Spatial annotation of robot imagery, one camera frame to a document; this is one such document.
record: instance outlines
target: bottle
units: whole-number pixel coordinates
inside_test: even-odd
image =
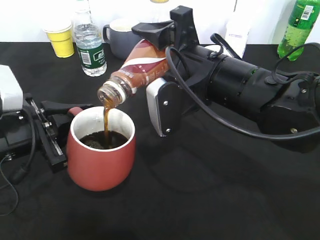
[[[176,6],[169,4],[169,0],[151,0],[152,4],[150,6],[150,13],[152,23],[160,23],[171,20],[170,10]]]
[[[122,67],[111,74],[97,94],[107,108],[115,108],[169,69],[165,51],[159,51],[147,40],[132,49]]]
[[[277,49],[280,58],[306,42],[319,12],[320,0],[297,0],[295,2],[284,37]],[[292,53],[288,59],[295,61],[303,51],[302,47]]]
[[[107,70],[100,31],[91,19],[88,0],[76,0],[74,39],[85,74],[96,77]]]

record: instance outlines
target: paper cup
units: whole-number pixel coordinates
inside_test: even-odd
[[[50,19],[43,28],[59,58],[68,58],[75,53],[71,26],[69,19]]]

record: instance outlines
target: green bottle label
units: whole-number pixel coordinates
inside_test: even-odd
[[[105,62],[105,52],[102,44],[96,48],[83,49],[77,47],[81,64],[87,69],[96,69],[102,67]]]
[[[306,5],[296,1],[289,24],[295,28],[311,30],[317,20],[320,12],[320,6]]]

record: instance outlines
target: robotic arm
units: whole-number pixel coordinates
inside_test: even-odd
[[[232,49],[234,57],[210,51],[199,45],[191,8],[179,6],[170,17],[167,22],[139,23],[132,28],[159,50],[167,48],[171,70],[146,90],[150,119],[160,136],[173,134],[183,115],[201,108],[239,133],[272,140],[291,151],[306,153],[318,145],[320,139],[313,129],[319,132],[319,74],[276,73],[241,60]],[[214,34],[211,39],[223,43],[219,37]],[[172,46],[180,59],[175,65]],[[256,122],[262,134],[216,116],[208,110],[211,102]]]

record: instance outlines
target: coffee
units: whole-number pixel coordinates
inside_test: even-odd
[[[109,119],[110,108],[106,105],[104,106],[103,112],[103,122],[104,122],[104,138],[107,145],[112,145],[112,142],[109,142],[109,129],[108,129],[108,119]]]
[[[80,139],[80,142],[93,149],[115,149],[122,146],[128,139],[121,133],[116,131],[108,131],[108,138],[106,138],[105,131],[98,131],[86,135]]]

